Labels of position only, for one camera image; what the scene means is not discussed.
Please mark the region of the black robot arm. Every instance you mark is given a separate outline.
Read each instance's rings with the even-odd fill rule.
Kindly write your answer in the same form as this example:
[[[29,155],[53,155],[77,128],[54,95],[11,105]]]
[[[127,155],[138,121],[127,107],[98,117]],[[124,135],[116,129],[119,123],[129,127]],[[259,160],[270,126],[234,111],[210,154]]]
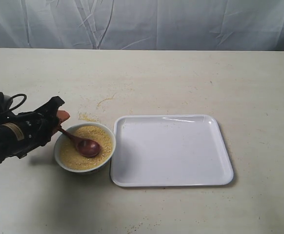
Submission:
[[[27,99],[25,94],[7,96],[0,92],[0,164],[8,157],[21,159],[30,151],[45,146],[58,131],[58,127],[69,118],[60,111],[64,101],[55,96],[44,105],[31,112],[13,113],[15,98]]]

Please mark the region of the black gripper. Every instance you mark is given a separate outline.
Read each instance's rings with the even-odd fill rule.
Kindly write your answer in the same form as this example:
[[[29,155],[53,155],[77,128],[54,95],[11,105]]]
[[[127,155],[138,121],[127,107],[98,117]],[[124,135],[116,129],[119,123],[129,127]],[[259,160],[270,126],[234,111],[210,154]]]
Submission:
[[[21,115],[16,120],[0,125],[5,155],[22,158],[28,152],[48,143],[59,120],[67,121],[70,118],[68,112],[58,110],[64,103],[59,96],[54,96],[39,107],[38,112]]]

